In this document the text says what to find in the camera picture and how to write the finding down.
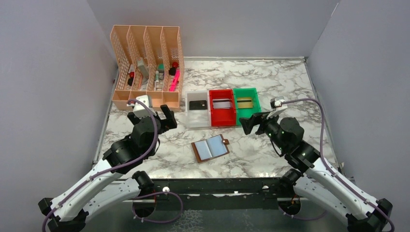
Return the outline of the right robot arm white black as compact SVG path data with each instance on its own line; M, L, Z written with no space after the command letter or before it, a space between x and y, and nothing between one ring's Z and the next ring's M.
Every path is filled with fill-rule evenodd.
M291 169L280 178L282 189L320 205L347 225L350 232L381 232L388 223L392 204L365 193L322 160L320 152L303 140L304 129L295 118L255 113L239 122L245 134L258 126L257 135L266 134L277 146Z

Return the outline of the red plastic bin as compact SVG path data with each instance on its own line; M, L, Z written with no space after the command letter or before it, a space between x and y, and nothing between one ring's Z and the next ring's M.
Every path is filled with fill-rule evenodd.
M209 91L210 111L211 111L211 126L212 127L228 127L236 125L236 109L234 105L234 93L232 89L217 89ZM232 108L230 109L214 109L212 101L214 99L230 99Z

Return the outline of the green cap glue stick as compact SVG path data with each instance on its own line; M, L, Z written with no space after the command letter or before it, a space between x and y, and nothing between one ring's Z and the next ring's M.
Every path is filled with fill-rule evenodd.
M154 80L156 83L159 83L160 81L164 80L164 65L163 64L159 64L157 66L157 70L155 71Z

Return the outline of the pink highlighter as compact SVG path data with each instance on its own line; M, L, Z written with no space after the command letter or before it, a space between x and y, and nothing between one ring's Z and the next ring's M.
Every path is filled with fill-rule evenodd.
M175 75L173 77L172 83L170 85L169 91L173 92L176 90L180 78L180 70L176 70Z

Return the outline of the silver VIP card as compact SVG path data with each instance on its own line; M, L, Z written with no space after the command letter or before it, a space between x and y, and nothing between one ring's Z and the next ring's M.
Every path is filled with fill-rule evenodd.
M230 99L214 99L212 101L214 109L230 109L232 108L232 103Z

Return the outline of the grey stapler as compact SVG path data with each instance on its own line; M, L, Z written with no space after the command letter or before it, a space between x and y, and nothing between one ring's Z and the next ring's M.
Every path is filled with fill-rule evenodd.
M149 78L148 66L144 62L144 59L143 58L138 58L137 61L136 61L136 64L137 64L137 68L140 71L140 73L142 74L142 76L144 78Z

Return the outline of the red black marker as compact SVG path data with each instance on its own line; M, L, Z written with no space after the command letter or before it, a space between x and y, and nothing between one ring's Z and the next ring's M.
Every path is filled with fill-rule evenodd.
M134 77L135 77L135 72L130 72L130 73L128 73L128 75L129 75L129 79L127 81L127 85L132 86L133 81L134 81Z

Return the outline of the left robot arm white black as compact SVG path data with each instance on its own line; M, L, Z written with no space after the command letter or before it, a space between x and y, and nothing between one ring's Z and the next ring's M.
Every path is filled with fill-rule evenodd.
M80 232L95 216L116 203L138 196L153 187L146 172L137 171L122 184L112 185L131 169L156 153L159 135L177 128L175 114L161 105L161 119L142 101L132 99L135 109L127 117L133 124L129 135L114 142L103 158L77 183L55 198L43 198L38 206L45 219L42 231Z

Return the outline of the brown leather card holder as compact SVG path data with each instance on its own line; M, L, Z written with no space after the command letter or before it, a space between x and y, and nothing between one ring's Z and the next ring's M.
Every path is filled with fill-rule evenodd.
M209 161L230 153L230 142L222 134L191 143L198 163Z

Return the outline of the white plastic bin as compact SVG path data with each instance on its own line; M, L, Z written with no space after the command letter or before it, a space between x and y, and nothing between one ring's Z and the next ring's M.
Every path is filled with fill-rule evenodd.
M207 110L189 110L189 101L206 100ZM211 127L210 97L207 90L188 91L186 93L186 113L190 129Z

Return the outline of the peach plastic desk organizer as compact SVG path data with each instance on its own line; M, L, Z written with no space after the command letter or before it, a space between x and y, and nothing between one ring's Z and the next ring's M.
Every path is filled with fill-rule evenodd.
M148 95L154 109L180 111L184 55L180 27L114 25L110 40L119 69L112 103L129 111L129 99Z

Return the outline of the green plastic bin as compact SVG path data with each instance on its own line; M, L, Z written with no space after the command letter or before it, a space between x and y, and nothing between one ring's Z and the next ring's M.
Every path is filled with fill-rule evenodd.
M259 103L258 92L256 88L234 88L234 105L236 109L236 125L240 126L239 118L240 117L251 117L252 114L258 113L261 111L261 106ZM237 98L250 97L253 99L253 108L249 109L238 109L236 100Z

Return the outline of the black mounting rail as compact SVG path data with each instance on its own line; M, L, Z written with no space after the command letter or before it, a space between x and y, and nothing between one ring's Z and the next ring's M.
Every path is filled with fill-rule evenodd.
M151 192L133 200L132 210L139 216L154 211L184 210L283 210L297 214L301 198L285 187L278 177L154 179Z

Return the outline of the black credit card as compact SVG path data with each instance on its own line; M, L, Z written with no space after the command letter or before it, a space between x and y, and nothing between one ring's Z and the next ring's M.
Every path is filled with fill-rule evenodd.
M189 101L189 110L207 110L206 100Z

